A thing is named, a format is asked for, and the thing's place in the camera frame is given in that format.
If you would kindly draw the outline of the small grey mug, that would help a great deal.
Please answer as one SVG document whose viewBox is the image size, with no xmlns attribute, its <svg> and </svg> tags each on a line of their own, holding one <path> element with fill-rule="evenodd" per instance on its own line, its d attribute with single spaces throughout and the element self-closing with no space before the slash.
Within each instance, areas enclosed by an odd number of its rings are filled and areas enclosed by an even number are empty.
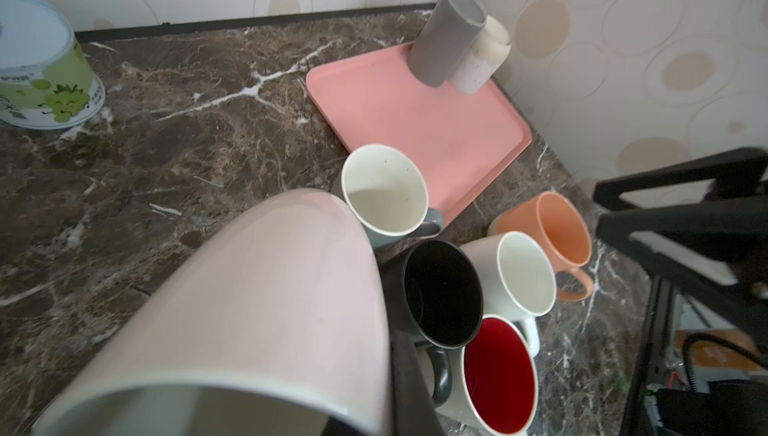
<svg viewBox="0 0 768 436">
<path fill-rule="evenodd" d="M 379 249 L 404 238 L 426 238 L 445 227 L 430 206 L 428 187 L 416 164 L 401 151 L 367 144 L 346 158 L 331 192 L 349 206 Z"/>
</svg>

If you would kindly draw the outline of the white ceramic mug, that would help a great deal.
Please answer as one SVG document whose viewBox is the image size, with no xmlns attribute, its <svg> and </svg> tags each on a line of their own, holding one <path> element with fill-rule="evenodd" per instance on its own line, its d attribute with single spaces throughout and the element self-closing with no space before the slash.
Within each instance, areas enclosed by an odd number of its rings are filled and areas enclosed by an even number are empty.
<svg viewBox="0 0 768 436">
<path fill-rule="evenodd" d="M 529 354 L 540 351 L 536 318 L 547 314 L 556 299 L 553 267 L 542 247 L 529 235 L 512 231 L 460 246 L 482 286 L 484 312 L 521 325 Z"/>
</svg>

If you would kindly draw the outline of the large grey mug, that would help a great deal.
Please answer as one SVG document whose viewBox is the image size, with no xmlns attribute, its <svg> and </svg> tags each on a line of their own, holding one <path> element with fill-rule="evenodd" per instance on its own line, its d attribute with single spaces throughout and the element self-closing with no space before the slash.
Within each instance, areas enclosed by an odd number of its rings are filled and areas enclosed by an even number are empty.
<svg viewBox="0 0 768 436">
<path fill-rule="evenodd" d="M 410 72 L 426 86 L 439 88 L 468 54 L 487 12 L 478 0 L 438 0 L 406 58 Z"/>
</svg>

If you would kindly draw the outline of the pink mug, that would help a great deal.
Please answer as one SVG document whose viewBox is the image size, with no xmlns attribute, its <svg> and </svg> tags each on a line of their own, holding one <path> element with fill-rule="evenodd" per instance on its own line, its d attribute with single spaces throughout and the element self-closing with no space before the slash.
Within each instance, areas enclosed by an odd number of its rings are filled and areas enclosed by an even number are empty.
<svg viewBox="0 0 768 436">
<path fill-rule="evenodd" d="M 198 248 L 38 417 L 36 435 L 390 435 L 373 249 L 319 189 Z"/>
</svg>

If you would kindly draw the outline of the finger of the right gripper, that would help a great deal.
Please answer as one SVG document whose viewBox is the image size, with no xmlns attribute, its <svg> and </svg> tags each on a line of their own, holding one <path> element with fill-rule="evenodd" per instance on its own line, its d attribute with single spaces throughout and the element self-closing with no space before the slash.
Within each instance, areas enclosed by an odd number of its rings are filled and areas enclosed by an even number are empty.
<svg viewBox="0 0 768 436">
<path fill-rule="evenodd" d="M 767 206 L 688 204 L 608 212 L 597 236 L 767 343 Z"/>
</svg>

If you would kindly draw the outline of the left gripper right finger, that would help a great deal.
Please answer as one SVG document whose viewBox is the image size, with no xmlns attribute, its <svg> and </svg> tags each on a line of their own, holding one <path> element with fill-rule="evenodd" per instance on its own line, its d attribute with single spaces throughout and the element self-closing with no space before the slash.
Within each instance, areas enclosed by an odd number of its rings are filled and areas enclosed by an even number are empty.
<svg viewBox="0 0 768 436">
<path fill-rule="evenodd" d="M 683 163 L 598 182 L 592 200 L 612 211 L 639 209 L 624 200 L 626 192 L 710 180 L 704 200 L 722 200 L 761 195 L 762 175 L 767 169 L 767 151 L 742 147 Z"/>
</svg>

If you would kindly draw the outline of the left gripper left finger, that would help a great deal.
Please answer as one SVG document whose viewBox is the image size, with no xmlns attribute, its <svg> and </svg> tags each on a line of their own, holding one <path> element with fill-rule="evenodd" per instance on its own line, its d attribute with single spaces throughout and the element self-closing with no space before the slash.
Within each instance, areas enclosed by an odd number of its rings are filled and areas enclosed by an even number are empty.
<svg viewBox="0 0 768 436">
<path fill-rule="evenodd" d="M 432 394 L 422 378 L 417 352 L 411 338 L 402 331 L 391 333 L 391 368 L 395 435 L 444 435 L 436 406 L 447 400 L 447 354 L 429 347 L 433 369 Z"/>
</svg>

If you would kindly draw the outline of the white mug black rim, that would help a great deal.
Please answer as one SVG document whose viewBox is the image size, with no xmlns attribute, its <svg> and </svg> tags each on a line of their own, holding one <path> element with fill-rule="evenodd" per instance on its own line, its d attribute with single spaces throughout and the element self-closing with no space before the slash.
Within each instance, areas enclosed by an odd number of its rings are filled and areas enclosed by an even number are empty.
<svg viewBox="0 0 768 436">
<path fill-rule="evenodd" d="M 436 408 L 490 435 L 525 435 L 538 401 L 536 367 L 521 332 L 494 314 L 465 347 L 447 352 L 452 389 Z"/>
</svg>

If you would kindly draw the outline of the peach cream speckled mug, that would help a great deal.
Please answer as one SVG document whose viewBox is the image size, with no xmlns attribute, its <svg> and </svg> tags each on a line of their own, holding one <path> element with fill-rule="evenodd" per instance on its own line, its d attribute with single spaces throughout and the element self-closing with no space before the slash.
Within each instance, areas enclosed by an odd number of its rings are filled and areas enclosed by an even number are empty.
<svg viewBox="0 0 768 436">
<path fill-rule="evenodd" d="M 531 236 L 544 249 L 556 273 L 566 271 L 584 287 L 579 293 L 558 289 L 559 300 L 578 302 L 594 294 L 594 280 L 583 270 L 592 256 L 592 239 L 569 199 L 555 191 L 544 191 L 494 218 L 487 235 L 510 231 Z"/>
</svg>

